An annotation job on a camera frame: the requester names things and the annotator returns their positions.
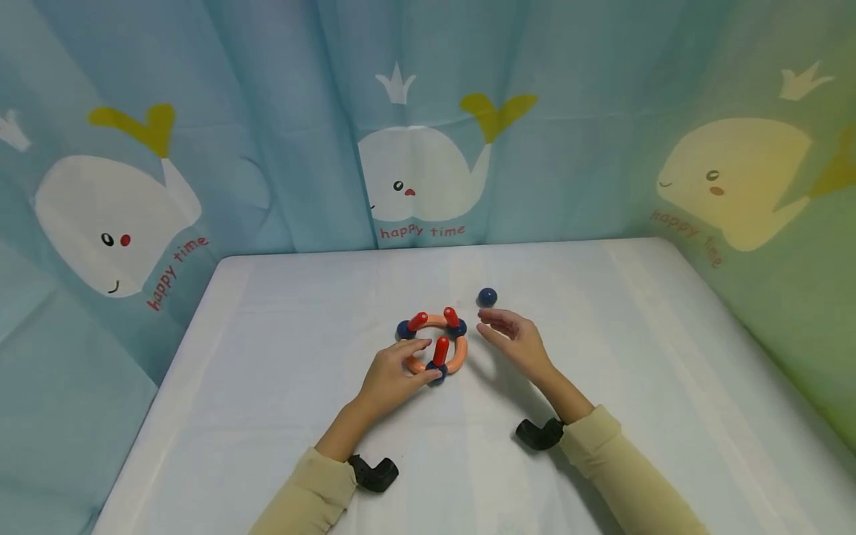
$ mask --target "yellow whale tail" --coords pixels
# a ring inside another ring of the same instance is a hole
[[[89,113],[89,122],[97,127],[121,130],[157,154],[169,156],[169,137],[175,124],[172,104],[156,104],[146,112],[148,124],[142,124],[126,113],[114,108],[96,108]]]
[[[854,139],[856,139],[856,125],[844,128],[838,138],[838,151],[809,190],[807,194],[809,197],[828,195],[856,184],[856,164],[853,164],[850,157]]]
[[[473,93],[461,99],[461,109],[472,113],[479,122],[484,143],[489,145],[504,129],[511,126],[537,103],[536,95],[518,95],[502,105],[499,111],[483,93]]]

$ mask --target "child's hand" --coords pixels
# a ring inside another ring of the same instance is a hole
[[[381,349],[366,373],[363,387],[354,398],[354,405],[366,411],[373,420],[380,419],[416,390],[442,377],[439,370],[425,370],[419,375],[408,376],[401,367],[405,358],[430,345],[431,340],[402,340]]]
[[[519,314],[495,308],[479,310],[479,334],[502,351],[527,379],[538,385],[556,368],[550,362],[535,324]]]

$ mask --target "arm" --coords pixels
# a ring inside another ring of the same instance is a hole
[[[707,530],[663,475],[550,362],[530,320],[503,310],[479,312],[479,333],[544,394],[568,425],[560,446],[595,485],[627,535],[705,535]]]
[[[431,344],[430,340],[398,342],[379,352],[360,393],[309,448],[291,476],[256,520],[250,535],[323,535],[351,501],[357,480],[348,457],[368,430],[420,387],[440,378],[438,370],[408,377],[401,361]]]

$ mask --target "sleeve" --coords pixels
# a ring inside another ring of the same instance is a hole
[[[567,425],[562,451],[600,491],[627,535],[706,535],[665,477],[624,435],[606,408]]]
[[[349,464],[309,448],[250,535],[323,535],[339,520],[356,488]]]

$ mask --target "curtain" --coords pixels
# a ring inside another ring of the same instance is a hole
[[[217,262],[659,235],[856,448],[856,5],[5,0],[0,518],[91,530]]]

